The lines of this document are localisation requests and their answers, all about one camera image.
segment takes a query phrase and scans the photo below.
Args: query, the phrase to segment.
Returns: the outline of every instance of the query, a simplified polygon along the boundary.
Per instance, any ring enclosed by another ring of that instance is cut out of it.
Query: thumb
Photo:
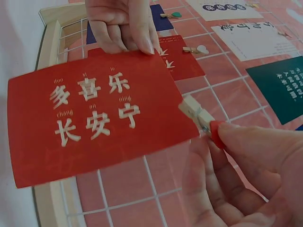
[[[233,155],[245,156],[271,172],[281,173],[294,160],[303,162],[303,132],[222,123],[219,136]]]
[[[144,53],[154,54],[149,32],[149,0],[129,0],[129,27],[137,47]]]

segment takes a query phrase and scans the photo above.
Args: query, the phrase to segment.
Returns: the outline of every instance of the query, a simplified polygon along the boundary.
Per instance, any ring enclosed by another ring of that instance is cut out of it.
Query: card
[[[93,31],[91,30],[89,21],[87,22],[87,34],[86,34],[86,45],[96,43],[96,38],[94,37]]]
[[[166,68],[171,73],[174,81],[193,77],[205,76],[205,72],[189,52],[184,52],[187,46],[180,35],[159,38],[161,53]]]
[[[169,19],[167,17],[161,17],[160,14],[164,13],[161,5],[151,5],[151,11],[152,11],[152,19],[155,24],[156,30],[158,31],[164,31],[164,30],[170,30],[174,29],[174,26],[171,24]]]
[[[151,11],[152,11],[153,22],[155,24],[157,31],[174,29],[173,25],[171,24],[171,22],[169,21],[169,19],[167,17],[162,18],[160,16],[160,14],[164,13],[164,11],[159,4],[151,5]],[[96,42],[97,41],[94,37],[94,34],[93,34],[90,24],[88,22],[87,23],[86,44],[94,44]]]
[[[244,0],[186,0],[205,21],[245,18],[263,18]]]
[[[303,131],[303,125],[296,129],[296,131]]]
[[[293,54],[296,47],[270,22],[212,27],[240,61]]]
[[[18,188],[94,171],[199,135],[159,55],[72,61],[9,80]]]
[[[303,114],[303,57],[246,69],[281,124]]]

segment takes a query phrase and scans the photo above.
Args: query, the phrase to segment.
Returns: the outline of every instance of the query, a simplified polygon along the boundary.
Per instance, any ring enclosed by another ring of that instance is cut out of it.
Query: wooden frame
[[[38,57],[38,70],[55,65],[58,53],[64,52],[72,43],[82,38],[82,19],[87,17],[84,3],[45,8],[40,10],[40,16],[46,28]],[[75,183],[75,177],[72,177],[34,187],[41,227],[81,226],[77,219],[70,220],[66,214],[67,210],[77,213],[73,198]]]

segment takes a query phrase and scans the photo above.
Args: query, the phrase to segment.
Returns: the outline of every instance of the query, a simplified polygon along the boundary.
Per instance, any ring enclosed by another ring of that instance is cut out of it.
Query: fingernail
[[[155,54],[155,51],[154,51],[153,46],[152,46],[151,39],[149,37],[145,36],[142,39],[142,44],[143,44],[143,47],[146,49],[146,51],[148,53]]]
[[[229,123],[222,123],[219,125],[220,130],[230,130],[230,129],[236,129],[239,128],[239,125],[236,124],[229,124]]]

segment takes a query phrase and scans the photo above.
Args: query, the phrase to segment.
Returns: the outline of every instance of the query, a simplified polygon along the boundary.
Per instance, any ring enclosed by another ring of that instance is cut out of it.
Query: white heart clip
[[[209,54],[209,51],[207,50],[206,46],[199,45],[199,46],[197,47],[197,50],[200,51],[201,53]]]

